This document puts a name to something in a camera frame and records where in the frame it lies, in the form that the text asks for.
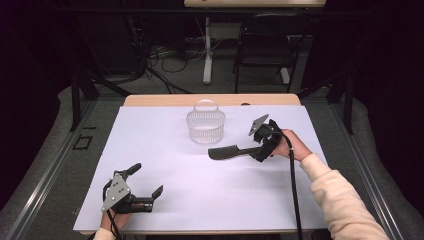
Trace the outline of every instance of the white tabletop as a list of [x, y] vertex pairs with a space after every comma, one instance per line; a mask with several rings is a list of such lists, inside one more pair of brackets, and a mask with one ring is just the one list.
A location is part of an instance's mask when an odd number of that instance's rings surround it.
[[[270, 114], [280, 127], [295, 130], [325, 161], [306, 109], [279, 105], [220, 109], [226, 114], [223, 139], [200, 145], [190, 139], [186, 125], [192, 107], [121, 107], [74, 230], [97, 230], [103, 186], [113, 171], [135, 163], [142, 168], [127, 180], [135, 196], [150, 196], [160, 185], [164, 190], [153, 212], [133, 214], [123, 232], [217, 234], [296, 229], [287, 159], [275, 156], [260, 163], [239, 156], [213, 161], [207, 150], [234, 144], [260, 146], [248, 132], [254, 119]], [[310, 181], [298, 164], [296, 182], [303, 228], [325, 228], [322, 211], [309, 190]]]
[[326, 0], [185, 0], [186, 7], [323, 7]]

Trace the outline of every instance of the black curtain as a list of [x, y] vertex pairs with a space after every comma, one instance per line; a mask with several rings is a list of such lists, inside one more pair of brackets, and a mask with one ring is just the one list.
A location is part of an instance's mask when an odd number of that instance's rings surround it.
[[419, 194], [424, 190], [423, 4], [327, 0], [325, 10], [372, 10], [379, 15], [364, 21], [321, 21], [302, 87], [315, 86], [352, 59], [362, 58], [356, 62], [354, 96], [368, 108], [382, 163], [424, 215], [424, 195]]
[[69, 70], [32, 1], [0, 7], [0, 207], [25, 176], [59, 111], [57, 94], [68, 87]]

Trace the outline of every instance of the clear plastic basket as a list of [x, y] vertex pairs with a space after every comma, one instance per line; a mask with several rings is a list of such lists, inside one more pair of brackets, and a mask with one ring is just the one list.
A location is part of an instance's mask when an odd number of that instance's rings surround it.
[[224, 135], [225, 114], [218, 105], [209, 99], [200, 100], [194, 105], [193, 111], [187, 114], [187, 125], [190, 137], [193, 141], [201, 144], [215, 143]]

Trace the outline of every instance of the basket handle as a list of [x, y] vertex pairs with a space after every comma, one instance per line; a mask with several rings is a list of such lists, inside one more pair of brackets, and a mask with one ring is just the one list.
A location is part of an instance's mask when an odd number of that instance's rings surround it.
[[210, 100], [210, 99], [202, 99], [202, 100], [199, 100], [199, 101], [198, 101], [198, 102], [194, 105], [193, 109], [194, 109], [194, 110], [196, 110], [196, 111], [198, 111], [198, 110], [196, 109], [196, 107], [199, 107], [201, 103], [213, 103], [213, 105], [215, 105], [216, 109], [211, 110], [211, 111], [217, 111], [217, 110], [219, 110], [219, 108], [218, 108], [218, 104], [216, 104], [214, 101], [212, 101], [212, 100]]

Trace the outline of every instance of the wooden table edge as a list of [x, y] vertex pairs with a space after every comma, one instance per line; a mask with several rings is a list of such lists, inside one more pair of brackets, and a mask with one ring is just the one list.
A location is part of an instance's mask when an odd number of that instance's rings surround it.
[[184, 0], [185, 7], [192, 8], [282, 8], [282, 7], [303, 7], [320, 8], [324, 7], [325, 0], [309, 0], [301, 3], [293, 1], [244, 1], [232, 2], [224, 0]]
[[[121, 234], [129, 235], [234, 235], [234, 234], [283, 234], [283, 233], [294, 233], [296, 229], [288, 230], [238, 230], [238, 231], [121, 231]], [[93, 231], [80, 231], [82, 235], [91, 235]]]
[[199, 100], [210, 99], [218, 106], [237, 105], [295, 105], [300, 106], [296, 94], [155, 94], [130, 95], [124, 107], [140, 106], [194, 106]]

